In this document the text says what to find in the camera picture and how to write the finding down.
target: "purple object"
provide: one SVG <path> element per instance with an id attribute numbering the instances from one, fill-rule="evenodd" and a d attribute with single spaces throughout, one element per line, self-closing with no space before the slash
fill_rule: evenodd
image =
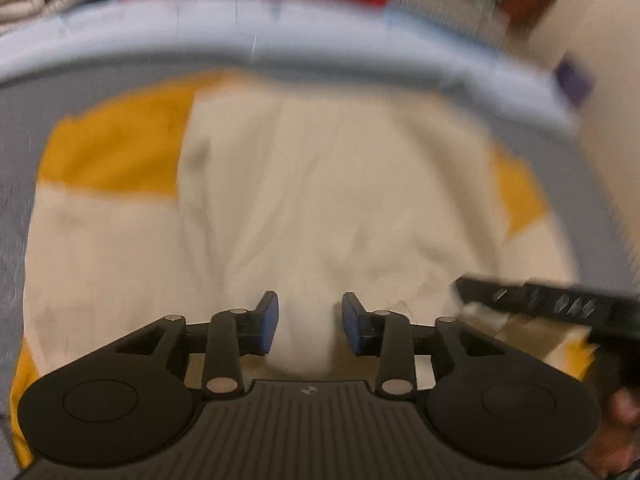
<path id="1" fill-rule="evenodd" d="M 594 78 L 569 56 L 565 56 L 556 68 L 556 79 L 576 108 L 580 107 L 593 91 Z"/>

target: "circular cover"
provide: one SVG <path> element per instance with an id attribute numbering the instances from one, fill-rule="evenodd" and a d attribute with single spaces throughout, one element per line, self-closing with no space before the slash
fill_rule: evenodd
<path id="1" fill-rule="evenodd" d="M 429 394 L 427 415 L 461 452 L 498 466 L 545 467 L 578 454 L 600 410 L 573 378 L 533 359 L 473 358 Z"/>
<path id="2" fill-rule="evenodd" d="M 180 379 L 149 358 L 91 356 L 44 376 L 18 406 L 31 448 L 78 466 L 132 462 L 172 441 L 192 412 Z"/>

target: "beige wall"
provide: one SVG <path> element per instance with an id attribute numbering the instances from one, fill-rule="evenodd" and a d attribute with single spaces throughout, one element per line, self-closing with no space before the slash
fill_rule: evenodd
<path id="1" fill-rule="evenodd" d="M 580 145 L 640 248 L 640 0 L 558 0 L 529 47 L 547 67 L 570 52 L 596 77 Z"/>

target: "black device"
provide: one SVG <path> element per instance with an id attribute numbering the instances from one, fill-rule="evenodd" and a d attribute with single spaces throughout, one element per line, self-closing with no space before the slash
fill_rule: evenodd
<path id="1" fill-rule="evenodd" d="M 465 303 L 590 324 L 617 349 L 638 339 L 632 300 L 470 277 L 456 288 Z M 599 422 L 596 397 L 455 318 L 412 325 L 347 293 L 350 348 L 379 358 L 373 387 L 258 380 L 245 389 L 240 357 L 266 354 L 277 322 L 267 292 L 255 310 L 205 324 L 166 316 L 42 377 L 18 406 L 36 457 L 21 478 L 593 479 L 579 459 Z M 184 385 L 194 353 L 205 355 L 197 390 Z M 417 388 L 419 354 L 431 356 L 431 390 Z"/>

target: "person's hand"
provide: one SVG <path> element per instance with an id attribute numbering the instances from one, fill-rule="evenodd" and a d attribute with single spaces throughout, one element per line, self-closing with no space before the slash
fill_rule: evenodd
<path id="1" fill-rule="evenodd" d="M 640 454 L 634 434 L 640 428 L 640 390 L 616 391 L 603 409 L 602 422 L 584 463 L 598 476 L 621 473 Z"/>

